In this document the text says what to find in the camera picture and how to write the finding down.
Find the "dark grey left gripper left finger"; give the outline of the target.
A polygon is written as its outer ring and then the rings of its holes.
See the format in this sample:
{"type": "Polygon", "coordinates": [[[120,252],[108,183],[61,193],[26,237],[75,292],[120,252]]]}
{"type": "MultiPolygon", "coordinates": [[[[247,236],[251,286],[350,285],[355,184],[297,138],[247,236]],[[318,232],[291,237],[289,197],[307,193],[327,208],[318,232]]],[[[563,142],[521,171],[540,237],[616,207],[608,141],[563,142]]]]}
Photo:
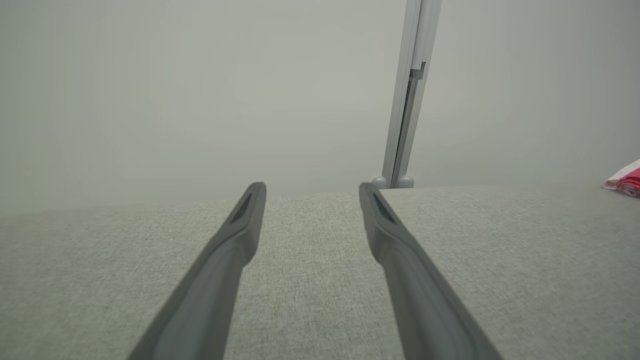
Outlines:
{"type": "Polygon", "coordinates": [[[266,185],[247,187],[155,315],[131,360],[221,360],[243,269],[258,250],[266,185]]]}

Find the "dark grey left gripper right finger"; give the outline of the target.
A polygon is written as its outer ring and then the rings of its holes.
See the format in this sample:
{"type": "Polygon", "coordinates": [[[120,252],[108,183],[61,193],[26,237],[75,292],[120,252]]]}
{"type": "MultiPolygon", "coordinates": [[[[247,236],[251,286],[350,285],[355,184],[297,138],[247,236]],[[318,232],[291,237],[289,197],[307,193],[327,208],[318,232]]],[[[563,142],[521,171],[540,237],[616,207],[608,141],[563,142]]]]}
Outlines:
{"type": "Polygon", "coordinates": [[[500,360],[415,237],[373,183],[359,185],[366,239],[384,270],[407,360],[500,360]]]}

